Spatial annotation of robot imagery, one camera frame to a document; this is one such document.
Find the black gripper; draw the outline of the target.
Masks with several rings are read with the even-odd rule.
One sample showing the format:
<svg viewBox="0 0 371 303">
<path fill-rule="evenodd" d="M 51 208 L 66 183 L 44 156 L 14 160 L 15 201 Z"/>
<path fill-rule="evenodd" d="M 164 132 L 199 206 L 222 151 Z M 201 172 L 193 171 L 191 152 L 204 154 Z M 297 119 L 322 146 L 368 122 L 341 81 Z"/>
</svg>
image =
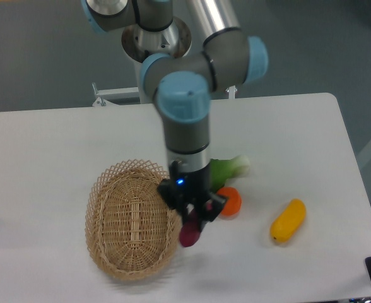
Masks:
<svg viewBox="0 0 371 303">
<path fill-rule="evenodd" d="M 205 225 L 213 222 L 222 212 L 228 197 L 210 191 L 210 164 L 192 172 L 182 172 L 180 168 L 180 163 L 173 161 L 169 165 L 170 179 L 163 179 L 157 191 L 166 205 L 180 215 L 183 225 L 189 221 L 187 206 L 195 199 L 197 226 L 202 232 Z"/>
</svg>

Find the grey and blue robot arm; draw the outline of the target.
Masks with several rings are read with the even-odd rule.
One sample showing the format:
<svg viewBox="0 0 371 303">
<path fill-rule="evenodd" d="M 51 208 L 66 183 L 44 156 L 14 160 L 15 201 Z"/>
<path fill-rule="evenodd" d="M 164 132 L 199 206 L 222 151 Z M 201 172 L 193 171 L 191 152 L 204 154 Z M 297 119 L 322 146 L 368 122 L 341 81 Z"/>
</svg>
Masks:
<svg viewBox="0 0 371 303">
<path fill-rule="evenodd" d="M 264 42 L 242 31 L 230 1 L 187 2 L 203 38 L 203 50 L 192 56 L 179 52 L 171 1 L 83 1 L 82 7 L 97 32 L 133 29 L 139 89 L 163 123 L 170 177 L 158 192 L 184 225 L 202 230 L 226 203 L 211 189 L 211 94 L 263 77 L 269 63 Z"/>
</svg>

